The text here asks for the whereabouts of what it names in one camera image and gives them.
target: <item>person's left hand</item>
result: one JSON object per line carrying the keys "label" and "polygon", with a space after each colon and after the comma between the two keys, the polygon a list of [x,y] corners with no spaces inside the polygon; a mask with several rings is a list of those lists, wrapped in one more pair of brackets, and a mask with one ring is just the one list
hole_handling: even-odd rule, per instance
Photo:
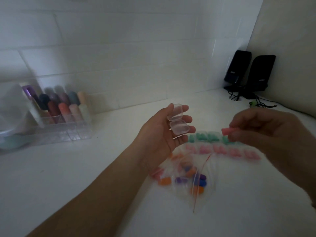
{"label": "person's left hand", "polygon": [[[182,106],[183,112],[187,111],[187,105]],[[153,115],[140,129],[137,137],[131,144],[140,155],[140,164],[147,172],[151,172],[160,165],[179,145],[188,141],[187,135],[178,136],[170,130],[167,116],[172,114],[173,104],[161,109]],[[186,123],[192,122],[192,117],[183,115]],[[194,133],[195,127],[189,126],[188,133]]]}

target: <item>white brick wall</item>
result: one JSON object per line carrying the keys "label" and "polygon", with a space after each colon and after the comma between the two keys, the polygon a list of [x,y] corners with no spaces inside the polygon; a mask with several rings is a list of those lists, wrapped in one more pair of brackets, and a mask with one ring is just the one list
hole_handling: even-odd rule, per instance
{"label": "white brick wall", "polygon": [[263,0],[0,0],[0,81],[84,90],[95,112],[223,86]]}

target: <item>plastic bag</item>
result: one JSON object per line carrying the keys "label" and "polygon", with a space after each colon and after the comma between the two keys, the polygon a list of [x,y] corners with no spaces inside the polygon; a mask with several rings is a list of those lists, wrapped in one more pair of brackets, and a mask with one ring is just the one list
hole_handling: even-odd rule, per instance
{"label": "plastic bag", "polygon": [[176,148],[151,177],[158,185],[187,202],[193,212],[201,209],[216,189],[218,158],[258,161],[255,148],[231,143],[219,132],[198,131]]}

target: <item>small plastic case with pink earplugs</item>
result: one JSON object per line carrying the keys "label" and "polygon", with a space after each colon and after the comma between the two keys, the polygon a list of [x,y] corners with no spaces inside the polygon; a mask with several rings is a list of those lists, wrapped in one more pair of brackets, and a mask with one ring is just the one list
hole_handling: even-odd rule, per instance
{"label": "small plastic case with pink earplugs", "polygon": [[181,104],[174,104],[173,112],[171,115],[168,115],[168,120],[170,121],[170,127],[174,134],[183,135],[188,133],[190,127],[187,123],[182,120],[183,111]]}

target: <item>hand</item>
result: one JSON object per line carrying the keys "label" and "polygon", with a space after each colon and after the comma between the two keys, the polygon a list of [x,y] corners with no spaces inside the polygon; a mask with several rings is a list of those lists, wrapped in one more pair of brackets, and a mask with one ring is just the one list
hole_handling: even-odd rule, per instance
{"label": "hand", "polygon": [[259,149],[316,203],[316,138],[295,115],[250,108],[236,114],[229,126],[241,129],[228,136],[231,141]]}
{"label": "hand", "polygon": [[[188,109],[187,105],[182,106],[183,112]],[[172,103],[158,111],[142,126],[132,143],[133,148],[139,152],[140,164],[147,172],[160,165],[176,147],[188,141],[187,135],[178,137],[170,130],[167,116],[172,114],[172,111]],[[191,116],[184,115],[182,119],[186,123],[192,122]],[[194,132],[195,127],[190,126],[189,133]]]}

